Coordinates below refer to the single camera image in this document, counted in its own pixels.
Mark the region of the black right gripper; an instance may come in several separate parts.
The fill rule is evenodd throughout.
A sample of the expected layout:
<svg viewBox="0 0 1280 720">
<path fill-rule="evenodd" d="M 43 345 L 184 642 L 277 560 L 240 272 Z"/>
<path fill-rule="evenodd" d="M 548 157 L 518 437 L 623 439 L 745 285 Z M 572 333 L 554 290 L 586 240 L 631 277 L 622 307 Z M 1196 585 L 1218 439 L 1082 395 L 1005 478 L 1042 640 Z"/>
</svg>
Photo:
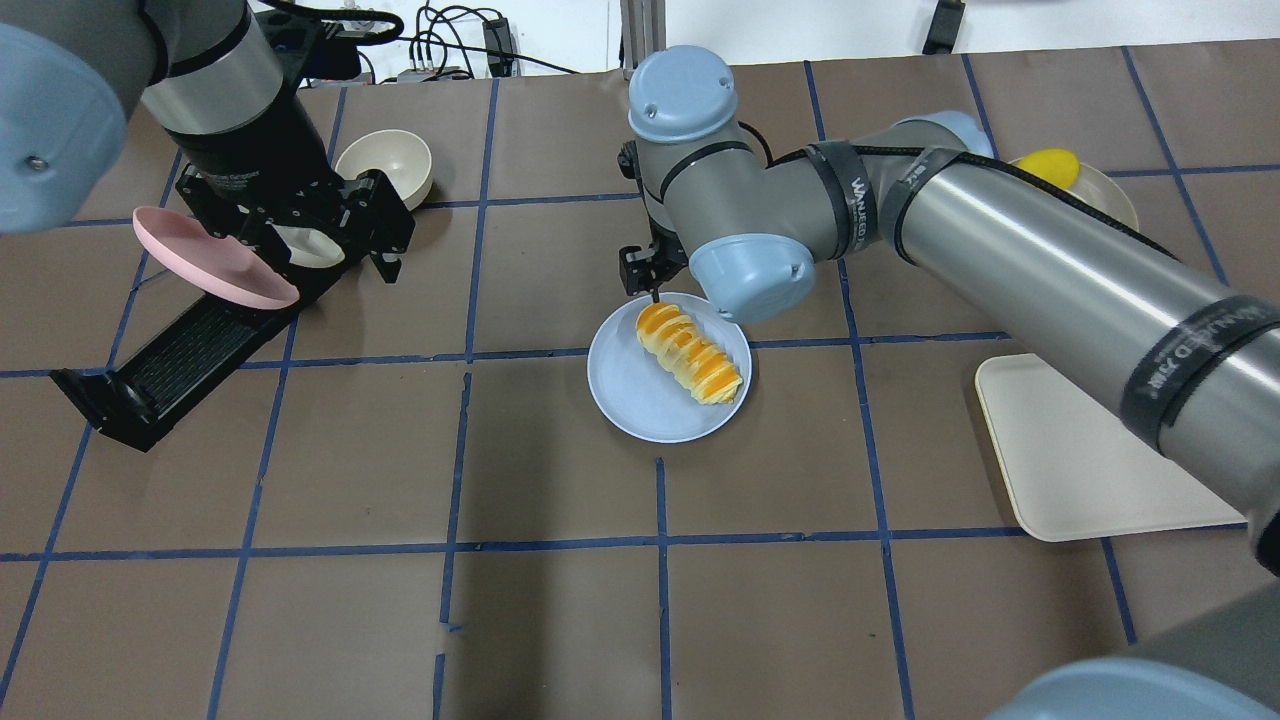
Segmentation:
<svg viewBox="0 0 1280 720">
<path fill-rule="evenodd" d="M 628 297 L 646 295 L 652 304 L 660 304 L 660 290 L 689 266 L 689 256 L 675 236 L 658 234 L 646 247 L 623 246 L 620 250 L 620 281 Z"/>
</svg>

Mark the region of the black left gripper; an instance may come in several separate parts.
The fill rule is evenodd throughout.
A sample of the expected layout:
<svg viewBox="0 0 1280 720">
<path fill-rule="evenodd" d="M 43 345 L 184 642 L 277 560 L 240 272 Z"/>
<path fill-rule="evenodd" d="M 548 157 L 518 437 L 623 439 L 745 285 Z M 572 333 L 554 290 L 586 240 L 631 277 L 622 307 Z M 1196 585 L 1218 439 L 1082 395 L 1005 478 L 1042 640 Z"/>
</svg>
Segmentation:
<svg viewBox="0 0 1280 720">
<path fill-rule="evenodd" d="M 416 223 L 385 172 L 346 181 L 323 150 L 188 150 L 186 158 L 175 190 L 206 232 L 236 238 L 242 290 L 310 291 L 348 270 L 351 252 L 370 258 L 384 283 L 398 281 Z M 294 266 L 274 225 L 321 231 L 346 259 L 325 269 Z"/>
</svg>

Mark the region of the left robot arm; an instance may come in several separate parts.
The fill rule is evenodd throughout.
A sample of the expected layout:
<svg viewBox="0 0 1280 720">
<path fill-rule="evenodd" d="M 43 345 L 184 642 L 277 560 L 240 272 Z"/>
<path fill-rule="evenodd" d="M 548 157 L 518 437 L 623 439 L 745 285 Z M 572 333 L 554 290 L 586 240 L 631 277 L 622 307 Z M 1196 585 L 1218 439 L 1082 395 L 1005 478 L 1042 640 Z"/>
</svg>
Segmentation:
<svg viewBox="0 0 1280 720">
<path fill-rule="evenodd" d="M 134 213 L 142 245 L 253 307 L 300 296 L 289 269 L 371 258 L 392 283 L 413 218 L 379 169 L 342 178 L 297 99 L 337 12 L 274 1 L 5 1 L 3 232 L 69 222 L 115 165 L 136 108 L 189 161 L 192 218 Z"/>
</svg>

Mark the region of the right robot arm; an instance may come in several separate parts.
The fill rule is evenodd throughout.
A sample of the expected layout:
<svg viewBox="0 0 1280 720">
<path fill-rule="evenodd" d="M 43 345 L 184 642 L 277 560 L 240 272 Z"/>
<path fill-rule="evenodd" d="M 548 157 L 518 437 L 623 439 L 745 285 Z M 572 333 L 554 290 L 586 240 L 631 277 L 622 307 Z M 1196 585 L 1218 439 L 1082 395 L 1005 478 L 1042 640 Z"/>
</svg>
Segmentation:
<svg viewBox="0 0 1280 720">
<path fill-rule="evenodd" d="M 762 322 L 805 297 L 817 263 L 883 241 L 1239 511 L 1254 559 L 1277 570 L 1276 304 L 996 160 L 968 114 L 763 164 L 737 109 L 731 69 L 704 47 L 632 72 L 620 167 L 654 249 L 621 252 L 628 293 L 687 266 L 727 320 Z"/>
</svg>

